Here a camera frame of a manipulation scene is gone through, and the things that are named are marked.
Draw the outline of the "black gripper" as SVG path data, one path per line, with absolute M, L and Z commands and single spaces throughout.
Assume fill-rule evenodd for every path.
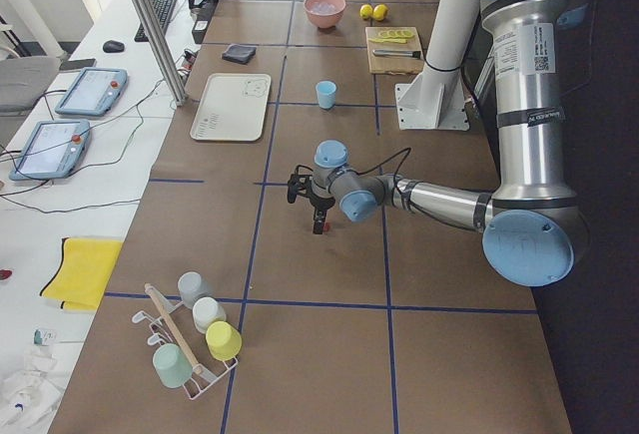
M 315 210 L 313 233 L 323 234 L 326 215 L 334 206 L 335 198 L 331 195 L 317 194 L 313 186 L 307 188 L 307 195 Z

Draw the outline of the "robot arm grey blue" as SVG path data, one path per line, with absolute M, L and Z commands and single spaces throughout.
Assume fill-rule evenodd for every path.
M 315 233 L 332 207 L 353 222 L 382 207 L 404 211 L 407 226 L 390 234 L 391 264 L 406 289 L 487 269 L 528 287 L 563 279 L 589 234 L 563 174 L 555 33 L 580 15 L 573 0 L 440 0 L 422 71 L 396 86 L 398 128 L 383 134 L 394 143 L 425 133 L 413 148 L 413 175 L 405 164 L 359 171 L 347 147 L 328 140 L 291 175 L 289 199 L 310 201 Z M 476 26 L 493 41 L 497 167 L 487 163 L 484 138 L 469 131 L 461 101 Z

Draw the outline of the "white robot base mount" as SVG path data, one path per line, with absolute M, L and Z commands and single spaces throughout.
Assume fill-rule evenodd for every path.
M 402 130 L 469 129 L 460 70 L 478 14 L 479 0 L 439 1 L 421 73 L 395 86 Z

